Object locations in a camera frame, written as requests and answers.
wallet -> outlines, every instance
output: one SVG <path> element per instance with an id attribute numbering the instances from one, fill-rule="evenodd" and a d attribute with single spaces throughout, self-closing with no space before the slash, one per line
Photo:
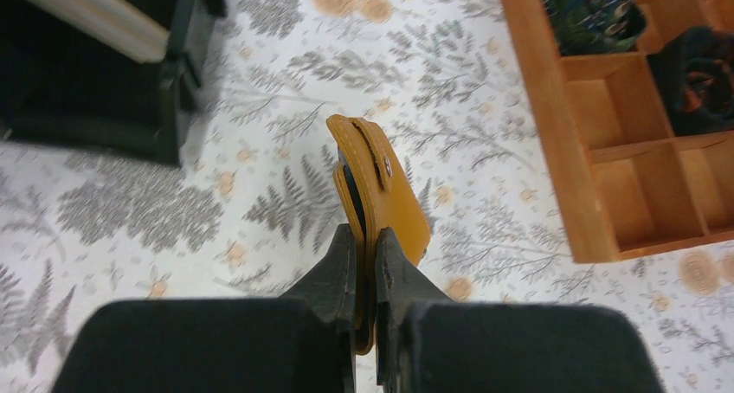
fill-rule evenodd
<path id="1" fill-rule="evenodd" d="M 417 265 L 426 253 L 430 227 L 385 133 L 362 118 L 335 114 L 326 125 L 337 141 L 334 183 L 357 242 L 355 345 L 366 354 L 375 340 L 375 257 L 380 230 L 392 228 L 402 251 Z"/>

white book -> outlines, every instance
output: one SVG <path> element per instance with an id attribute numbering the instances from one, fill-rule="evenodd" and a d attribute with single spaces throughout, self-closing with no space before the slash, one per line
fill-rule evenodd
<path id="1" fill-rule="evenodd" d="M 158 62 L 165 56 L 165 48 L 151 45 L 94 10 L 73 0 L 27 0 L 62 21 L 114 48 L 136 62 Z"/>
<path id="2" fill-rule="evenodd" d="M 78 0 L 94 9 L 105 11 L 116 18 L 120 26 L 128 28 L 136 35 L 152 40 L 156 45 L 166 48 L 169 32 L 148 15 L 126 0 Z"/>

wooden organizer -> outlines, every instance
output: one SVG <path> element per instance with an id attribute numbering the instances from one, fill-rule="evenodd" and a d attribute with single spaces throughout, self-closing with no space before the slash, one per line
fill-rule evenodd
<path id="1" fill-rule="evenodd" d="M 502 0 L 580 263 L 734 239 L 734 131 L 675 137 L 646 58 L 694 25 L 734 32 L 734 0 L 636 1 L 637 51 L 562 57 L 543 0 Z"/>

black container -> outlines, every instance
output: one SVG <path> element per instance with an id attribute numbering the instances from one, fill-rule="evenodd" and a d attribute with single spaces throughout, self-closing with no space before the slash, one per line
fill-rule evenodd
<path id="1" fill-rule="evenodd" d="M 7 139 L 96 147 L 180 164 L 224 0 L 127 0 L 167 28 L 139 64 L 24 0 L 0 0 L 0 118 Z"/>

green patterned fabric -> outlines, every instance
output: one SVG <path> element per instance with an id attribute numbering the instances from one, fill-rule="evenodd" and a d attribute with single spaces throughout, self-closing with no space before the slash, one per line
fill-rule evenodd
<path id="1" fill-rule="evenodd" d="M 544 0 L 563 55 L 629 51 L 647 20 L 634 0 Z"/>

